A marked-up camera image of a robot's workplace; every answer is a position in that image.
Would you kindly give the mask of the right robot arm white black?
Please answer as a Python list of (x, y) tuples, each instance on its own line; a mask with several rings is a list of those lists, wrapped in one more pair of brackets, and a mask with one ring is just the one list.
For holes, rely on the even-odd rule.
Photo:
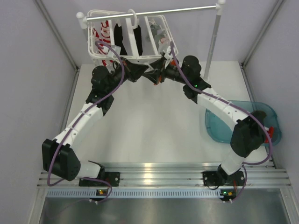
[(188, 99), (211, 111), (230, 128), (231, 152), (216, 172), (219, 183), (229, 185), (235, 180), (235, 173), (246, 158), (269, 138), (264, 126), (266, 113), (259, 110), (248, 112), (221, 97), (201, 78), (201, 65), (195, 56), (186, 56), (181, 65), (165, 57), (147, 65), (149, 71), (144, 73), (147, 79), (154, 84), (166, 79), (183, 83), (183, 91)]

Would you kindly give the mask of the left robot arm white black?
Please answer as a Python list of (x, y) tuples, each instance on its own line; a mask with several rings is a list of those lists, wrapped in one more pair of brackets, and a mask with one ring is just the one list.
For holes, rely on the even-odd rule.
[(42, 144), (43, 169), (48, 174), (72, 181), (76, 178), (89, 178), (95, 185), (106, 179), (103, 167), (96, 162), (80, 161), (83, 149), (81, 142), (93, 125), (110, 109), (113, 103), (112, 92), (123, 82), (136, 82), (149, 68), (145, 64), (131, 63), (122, 58), (109, 71), (105, 66), (97, 66), (92, 71), (92, 90), (75, 119), (53, 140), (46, 139)]

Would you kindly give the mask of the white plastic sock hanger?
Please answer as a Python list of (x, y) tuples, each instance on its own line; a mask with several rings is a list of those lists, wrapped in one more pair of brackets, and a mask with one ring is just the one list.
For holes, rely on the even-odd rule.
[[(110, 19), (107, 20), (109, 22), (110, 28), (110, 36), (111, 36), (111, 46), (115, 45), (114, 43), (114, 27), (116, 24), (122, 27), (123, 32), (123, 45), (128, 53), (127, 56), (121, 55), (128, 59), (132, 63), (140, 63), (140, 64), (149, 64), (156, 60), (158, 60), (162, 55), (158, 53), (158, 46), (155, 44), (152, 33), (150, 31), (150, 24), (160, 25), (162, 29), (165, 30), (166, 35), (172, 41), (174, 41), (166, 18), (163, 15), (154, 15), (154, 16), (145, 16), (145, 17), (135, 17), (131, 18), (120, 18), (120, 19)], [(100, 23), (103, 21), (94, 21), (88, 23), (88, 27), (86, 29), (88, 34), (88, 53), (93, 59), (108, 59), (113, 60), (114, 58), (109, 58), (107, 55), (95, 55), (92, 52), (92, 28), (96, 28), (99, 30)], [(143, 54), (138, 55), (138, 50), (135, 42), (135, 36), (133, 30), (137, 28), (137, 26), (141, 27), (142, 32), (142, 48)]]

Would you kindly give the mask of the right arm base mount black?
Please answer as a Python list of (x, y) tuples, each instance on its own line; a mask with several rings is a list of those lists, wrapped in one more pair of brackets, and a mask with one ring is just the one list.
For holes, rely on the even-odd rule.
[(214, 189), (216, 187), (236, 187), (245, 183), (245, 176), (242, 171), (227, 175), (224, 171), (204, 171), (202, 173), (205, 187)]

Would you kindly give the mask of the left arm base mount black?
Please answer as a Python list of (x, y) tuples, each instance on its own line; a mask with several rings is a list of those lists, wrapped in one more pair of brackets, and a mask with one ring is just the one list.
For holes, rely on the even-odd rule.
[(118, 187), (120, 176), (120, 172), (105, 172), (103, 180), (108, 182), (112, 187)]

